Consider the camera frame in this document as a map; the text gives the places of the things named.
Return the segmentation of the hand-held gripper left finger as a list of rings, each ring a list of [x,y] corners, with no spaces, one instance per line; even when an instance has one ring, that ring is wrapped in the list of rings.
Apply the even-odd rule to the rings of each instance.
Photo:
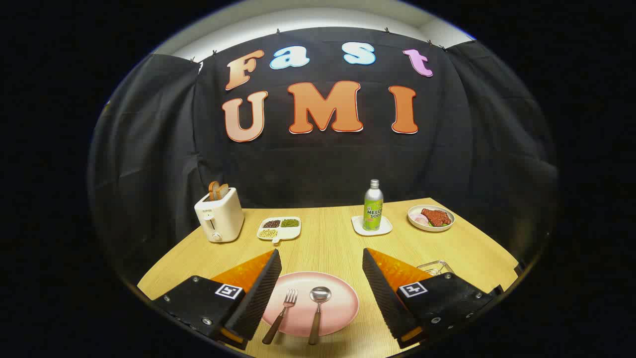
[[[260,324],[282,265],[274,249],[215,276],[193,275],[153,300],[207,338],[241,350]]]

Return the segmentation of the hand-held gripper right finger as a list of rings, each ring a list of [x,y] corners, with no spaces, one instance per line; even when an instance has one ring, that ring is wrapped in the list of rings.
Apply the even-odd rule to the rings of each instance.
[[[497,297],[452,271],[431,275],[378,250],[363,250],[363,271],[400,348],[429,345],[465,326]]]

